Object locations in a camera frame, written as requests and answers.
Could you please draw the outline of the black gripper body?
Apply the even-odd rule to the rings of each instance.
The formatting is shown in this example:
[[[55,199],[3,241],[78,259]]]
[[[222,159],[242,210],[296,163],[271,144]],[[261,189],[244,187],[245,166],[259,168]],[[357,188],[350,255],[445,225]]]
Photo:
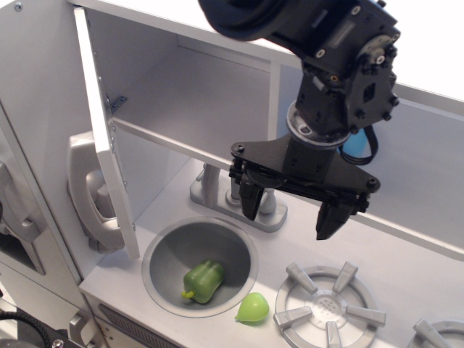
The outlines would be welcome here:
[[[272,141],[232,145],[230,177],[237,184],[250,178],[265,189],[276,189],[332,204],[348,204],[351,213],[365,212],[380,180],[345,161],[336,149],[314,149],[287,134]]]

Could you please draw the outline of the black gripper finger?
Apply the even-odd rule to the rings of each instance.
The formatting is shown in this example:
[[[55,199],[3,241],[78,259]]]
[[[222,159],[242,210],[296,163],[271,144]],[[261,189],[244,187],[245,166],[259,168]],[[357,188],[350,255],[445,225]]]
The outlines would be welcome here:
[[[323,202],[316,223],[316,239],[331,238],[347,222],[350,215],[351,206],[348,204]]]
[[[239,188],[241,208],[244,216],[249,220],[257,217],[264,191],[264,187],[257,185],[250,178],[242,178]]]

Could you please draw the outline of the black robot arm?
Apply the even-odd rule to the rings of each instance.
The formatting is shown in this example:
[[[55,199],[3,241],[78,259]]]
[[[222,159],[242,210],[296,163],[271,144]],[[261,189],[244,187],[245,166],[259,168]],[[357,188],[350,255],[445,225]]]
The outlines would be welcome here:
[[[257,217],[266,189],[321,203],[320,240],[367,210],[380,182],[365,172],[371,157],[344,145],[364,133],[370,153],[373,125],[390,120],[399,99],[393,61],[400,36],[383,1],[201,1],[208,23],[237,41],[265,39],[302,63],[302,82],[286,117],[289,133],[273,141],[237,142],[229,175],[239,187],[244,216]]]

